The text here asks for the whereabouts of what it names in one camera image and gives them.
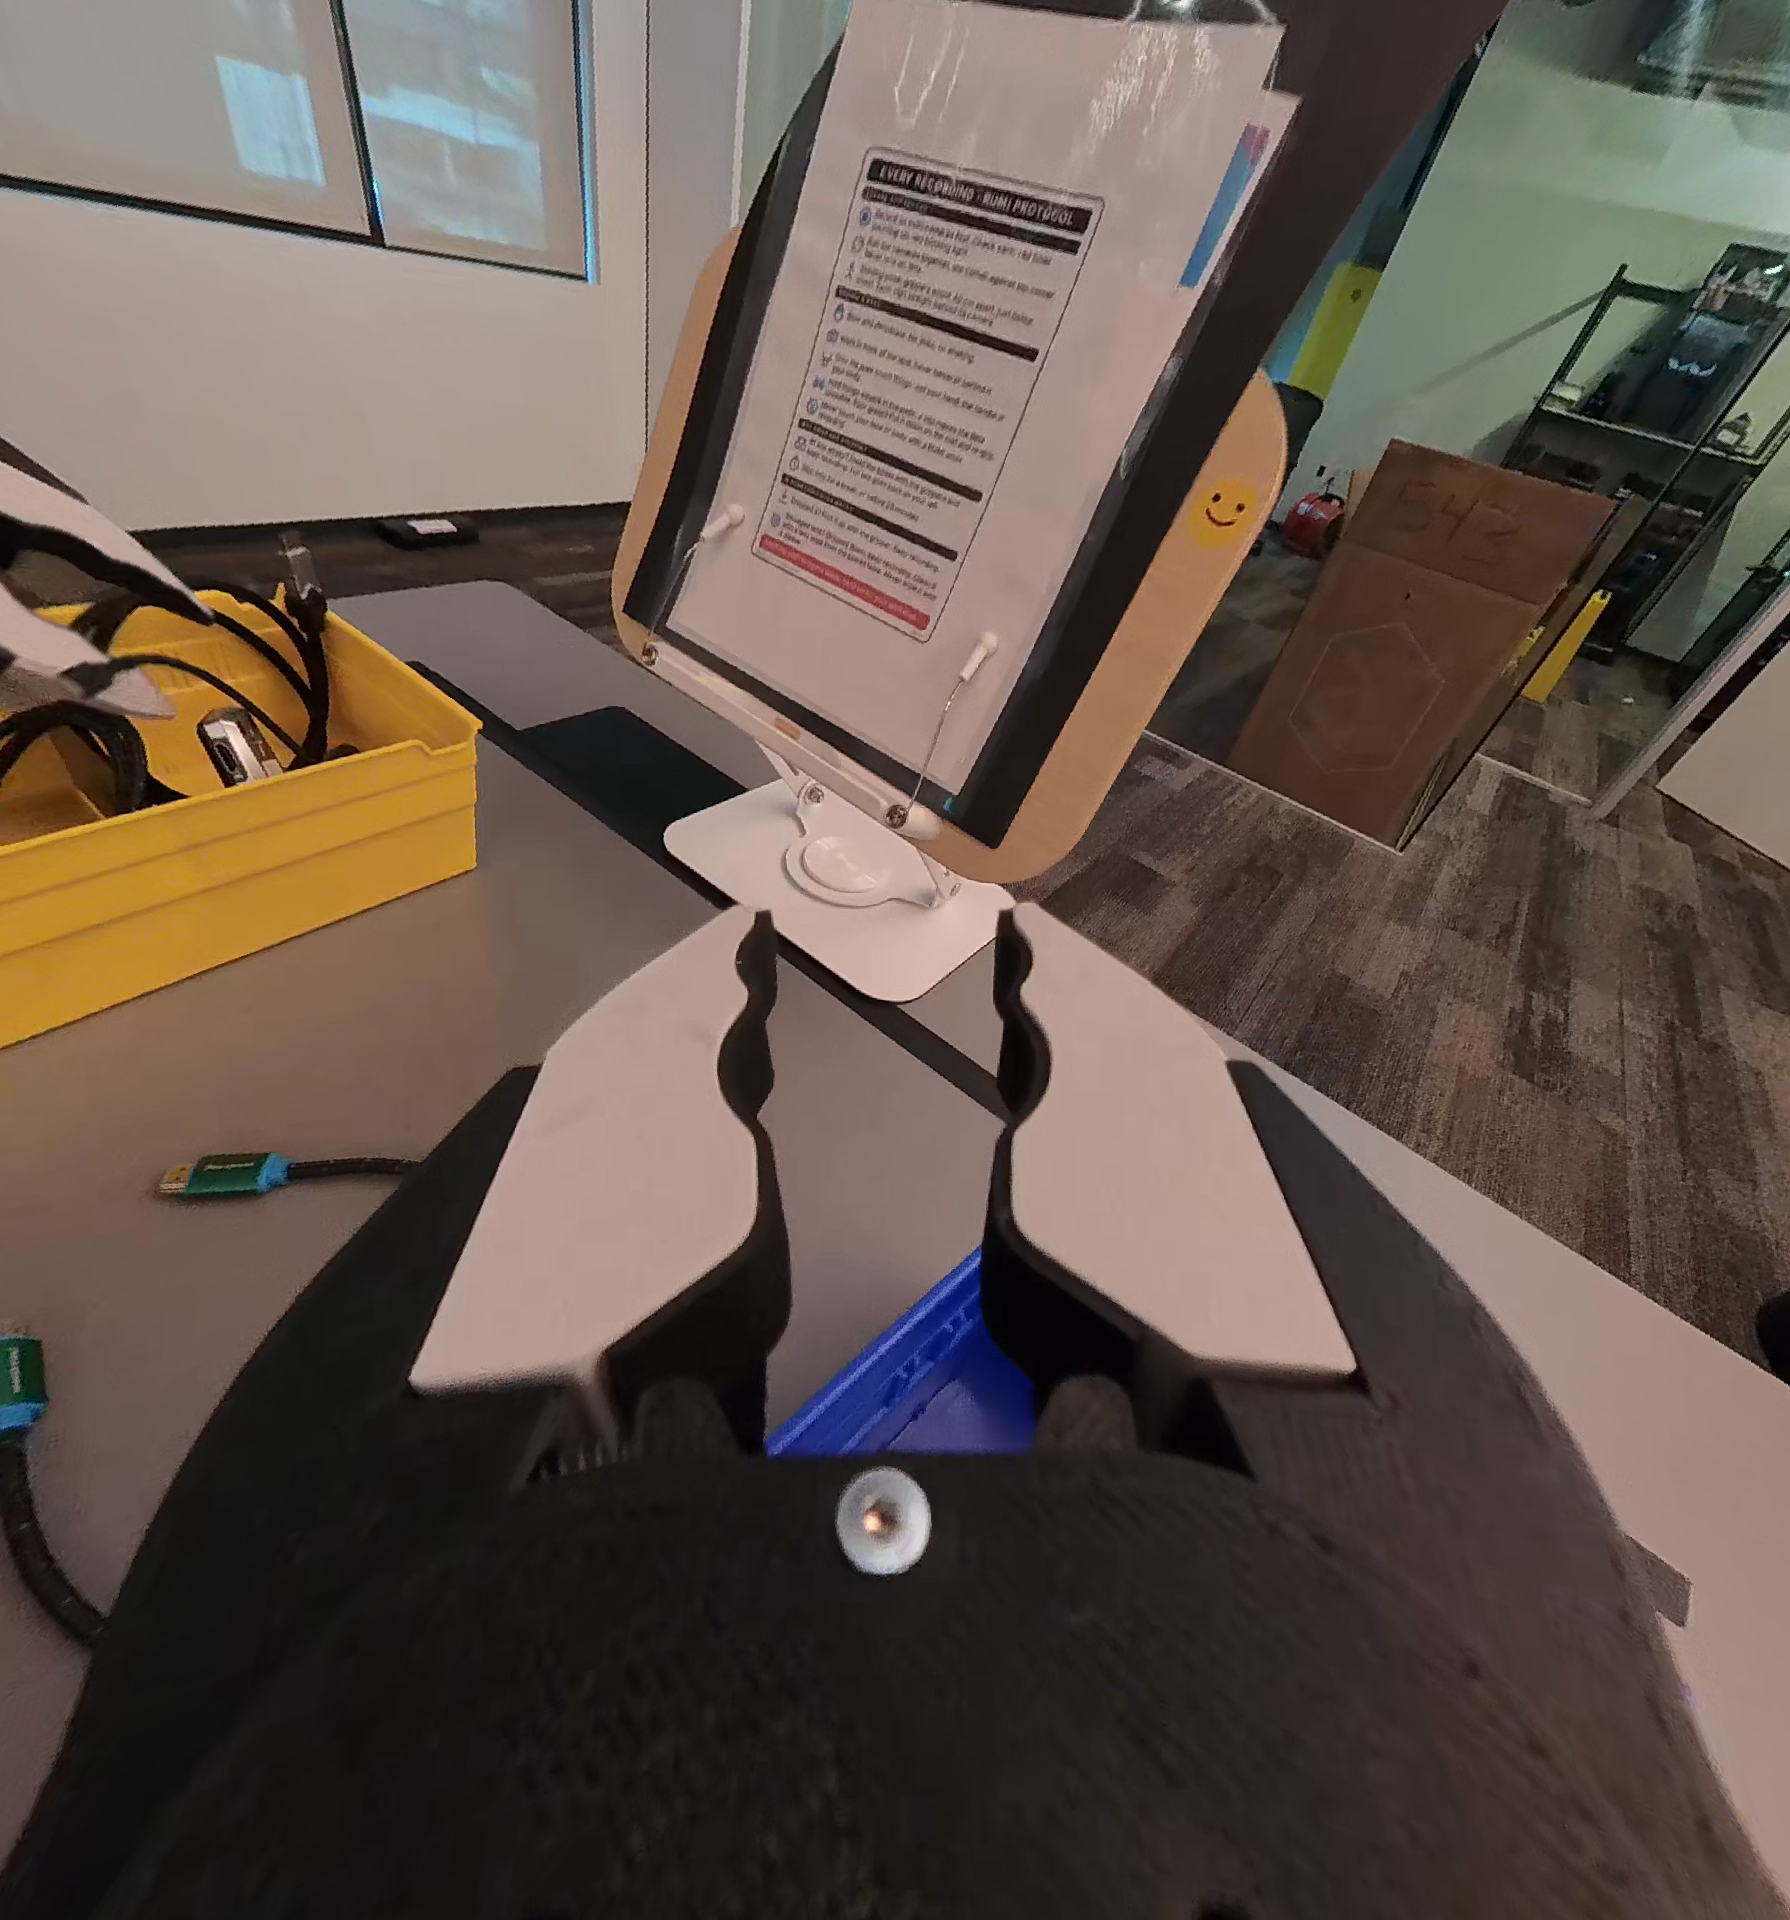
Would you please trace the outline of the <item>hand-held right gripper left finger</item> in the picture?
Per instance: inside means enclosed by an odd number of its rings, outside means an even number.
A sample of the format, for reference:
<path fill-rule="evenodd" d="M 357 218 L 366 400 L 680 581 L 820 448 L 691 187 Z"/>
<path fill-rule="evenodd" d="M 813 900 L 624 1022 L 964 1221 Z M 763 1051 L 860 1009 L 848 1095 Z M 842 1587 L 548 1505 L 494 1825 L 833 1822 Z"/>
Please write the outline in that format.
<path fill-rule="evenodd" d="M 761 1451 L 792 1251 L 763 1125 L 775 927 L 734 906 L 547 1049 L 411 1365 L 425 1397 L 558 1384 L 623 1441 L 689 1379 Z"/>

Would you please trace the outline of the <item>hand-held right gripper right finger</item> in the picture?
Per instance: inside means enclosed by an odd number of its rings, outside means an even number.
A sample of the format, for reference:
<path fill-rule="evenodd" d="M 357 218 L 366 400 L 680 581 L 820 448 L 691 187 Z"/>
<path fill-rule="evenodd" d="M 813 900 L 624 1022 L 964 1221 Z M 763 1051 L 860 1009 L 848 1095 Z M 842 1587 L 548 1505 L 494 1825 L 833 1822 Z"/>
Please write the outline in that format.
<path fill-rule="evenodd" d="M 1194 1449 L 1222 1385 L 1350 1385 L 1352 1345 L 1212 1029 L 1032 904 L 1002 915 L 994 962 L 981 1314 L 1038 1409 L 1105 1379 L 1136 1440 Z"/>

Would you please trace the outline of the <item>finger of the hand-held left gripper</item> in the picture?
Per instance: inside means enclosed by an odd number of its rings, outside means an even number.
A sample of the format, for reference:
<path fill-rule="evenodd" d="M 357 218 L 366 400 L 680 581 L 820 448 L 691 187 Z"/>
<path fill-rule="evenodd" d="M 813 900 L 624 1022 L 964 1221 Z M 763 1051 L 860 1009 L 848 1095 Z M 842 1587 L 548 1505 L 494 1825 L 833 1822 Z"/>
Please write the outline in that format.
<path fill-rule="evenodd" d="M 216 623 L 210 604 L 134 535 L 77 493 L 0 459 L 0 575 L 33 554 L 67 562 L 97 588 L 132 593 L 172 617 Z"/>
<path fill-rule="evenodd" d="M 142 722 L 178 712 L 145 670 L 14 604 L 0 607 L 0 712 L 57 703 Z"/>

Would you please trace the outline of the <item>yellow plastic bin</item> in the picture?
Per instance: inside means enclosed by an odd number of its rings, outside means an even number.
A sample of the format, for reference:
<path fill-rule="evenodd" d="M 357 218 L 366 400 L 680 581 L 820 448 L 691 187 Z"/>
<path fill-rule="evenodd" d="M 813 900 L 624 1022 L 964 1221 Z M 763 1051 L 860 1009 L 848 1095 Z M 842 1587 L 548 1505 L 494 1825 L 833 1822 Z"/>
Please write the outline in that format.
<path fill-rule="evenodd" d="M 206 589 L 210 626 L 98 623 L 178 707 L 27 732 L 0 713 L 0 1049 L 462 876 L 480 722 L 331 613 Z M 285 771 L 225 790 L 196 738 L 250 707 Z"/>

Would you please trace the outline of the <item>blue plastic bin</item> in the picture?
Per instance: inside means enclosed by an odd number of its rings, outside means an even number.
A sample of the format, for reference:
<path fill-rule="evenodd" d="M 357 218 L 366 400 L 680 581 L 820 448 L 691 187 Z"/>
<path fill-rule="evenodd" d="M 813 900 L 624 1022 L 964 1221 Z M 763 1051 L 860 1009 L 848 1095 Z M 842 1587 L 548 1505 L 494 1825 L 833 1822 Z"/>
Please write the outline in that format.
<path fill-rule="evenodd" d="M 1026 1375 L 981 1315 L 972 1251 L 767 1437 L 767 1456 L 1021 1454 L 1032 1443 Z"/>

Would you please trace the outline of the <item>white plate with round disc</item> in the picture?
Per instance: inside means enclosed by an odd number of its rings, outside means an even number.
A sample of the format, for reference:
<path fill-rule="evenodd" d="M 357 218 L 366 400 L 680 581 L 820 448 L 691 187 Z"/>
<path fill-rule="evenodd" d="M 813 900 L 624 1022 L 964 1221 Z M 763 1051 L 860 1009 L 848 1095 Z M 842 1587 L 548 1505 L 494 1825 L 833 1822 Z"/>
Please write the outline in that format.
<path fill-rule="evenodd" d="M 908 1005 L 990 946 L 1007 889 L 950 875 L 816 781 L 740 792 L 672 821 L 661 844 L 857 995 Z"/>

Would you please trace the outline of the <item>large glass window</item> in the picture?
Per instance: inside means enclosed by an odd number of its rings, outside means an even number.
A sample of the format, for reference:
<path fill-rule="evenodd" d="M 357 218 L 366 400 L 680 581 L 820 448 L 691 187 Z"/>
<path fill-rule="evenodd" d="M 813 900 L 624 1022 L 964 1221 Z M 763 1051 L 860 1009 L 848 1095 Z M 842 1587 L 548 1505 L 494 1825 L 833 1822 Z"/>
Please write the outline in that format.
<path fill-rule="evenodd" d="M 585 280 L 581 4 L 0 2 L 0 183 Z"/>

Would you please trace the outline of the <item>brown cardboard box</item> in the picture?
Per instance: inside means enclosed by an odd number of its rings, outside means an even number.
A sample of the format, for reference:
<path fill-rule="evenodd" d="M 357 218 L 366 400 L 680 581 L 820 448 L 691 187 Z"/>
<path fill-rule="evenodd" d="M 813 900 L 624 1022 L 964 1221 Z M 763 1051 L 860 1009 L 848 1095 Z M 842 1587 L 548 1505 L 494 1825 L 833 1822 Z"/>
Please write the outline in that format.
<path fill-rule="evenodd" d="M 1392 439 L 1224 765 L 1401 850 L 1615 503 Z"/>

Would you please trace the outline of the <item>yellow floor sign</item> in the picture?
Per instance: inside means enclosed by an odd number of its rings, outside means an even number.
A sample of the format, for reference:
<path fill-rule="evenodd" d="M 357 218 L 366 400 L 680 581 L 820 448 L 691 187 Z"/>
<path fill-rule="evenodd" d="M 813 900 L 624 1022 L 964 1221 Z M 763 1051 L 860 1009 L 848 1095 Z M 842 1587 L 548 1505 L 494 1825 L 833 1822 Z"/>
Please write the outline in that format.
<path fill-rule="evenodd" d="M 1545 706 L 1554 693 L 1556 685 L 1565 677 L 1568 669 L 1579 655 L 1586 640 L 1601 623 L 1602 613 L 1609 608 L 1611 591 L 1595 589 L 1581 604 L 1579 610 L 1558 628 L 1554 640 L 1547 643 L 1540 654 L 1540 659 L 1534 673 L 1519 689 L 1519 699 L 1530 706 Z"/>

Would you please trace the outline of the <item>laminated instruction sheet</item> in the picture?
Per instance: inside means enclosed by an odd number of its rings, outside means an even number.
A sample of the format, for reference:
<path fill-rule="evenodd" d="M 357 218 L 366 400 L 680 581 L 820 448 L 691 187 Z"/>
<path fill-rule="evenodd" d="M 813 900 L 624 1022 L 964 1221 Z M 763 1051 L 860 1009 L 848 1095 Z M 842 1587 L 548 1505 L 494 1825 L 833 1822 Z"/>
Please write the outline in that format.
<path fill-rule="evenodd" d="M 1025 623 L 1293 115 L 1265 4 L 854 4 L 672 632 Z"/>

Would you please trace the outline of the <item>black metal shelf rack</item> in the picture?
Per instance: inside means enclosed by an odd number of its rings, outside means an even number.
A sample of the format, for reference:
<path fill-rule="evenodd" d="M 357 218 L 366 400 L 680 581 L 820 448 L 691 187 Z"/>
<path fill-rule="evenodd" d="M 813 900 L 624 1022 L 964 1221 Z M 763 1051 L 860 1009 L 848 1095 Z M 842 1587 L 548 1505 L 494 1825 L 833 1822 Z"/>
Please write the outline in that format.
<path fill-rule="evenodd" d="M 1501 467 L 1612 503 L 1583 652 L 1609 662 L 1763 462 L 1743 396 L 1790 323 L 1790 252 L 1735 242 L 1691 288 L 1612 273 Z"/>

